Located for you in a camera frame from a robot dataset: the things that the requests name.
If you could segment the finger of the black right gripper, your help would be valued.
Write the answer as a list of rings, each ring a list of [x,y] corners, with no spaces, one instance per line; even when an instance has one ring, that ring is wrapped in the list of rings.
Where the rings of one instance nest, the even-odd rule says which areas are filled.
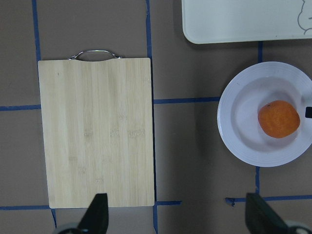
[[[312,107],[306,107],[305,118],[312,118]]]

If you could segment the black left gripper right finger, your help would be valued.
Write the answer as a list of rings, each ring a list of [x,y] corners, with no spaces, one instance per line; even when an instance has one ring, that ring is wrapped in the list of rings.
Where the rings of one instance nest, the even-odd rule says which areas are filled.
[[[256,193],[246,194],[245,224],[251,234],[287,234],[288,226]]]

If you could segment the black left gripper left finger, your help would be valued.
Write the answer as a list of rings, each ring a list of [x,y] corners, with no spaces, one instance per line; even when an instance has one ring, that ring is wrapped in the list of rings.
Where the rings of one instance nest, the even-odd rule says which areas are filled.
[[[108,196],[96,194],[77,226],[82,234],[105,234],[109,226]]]

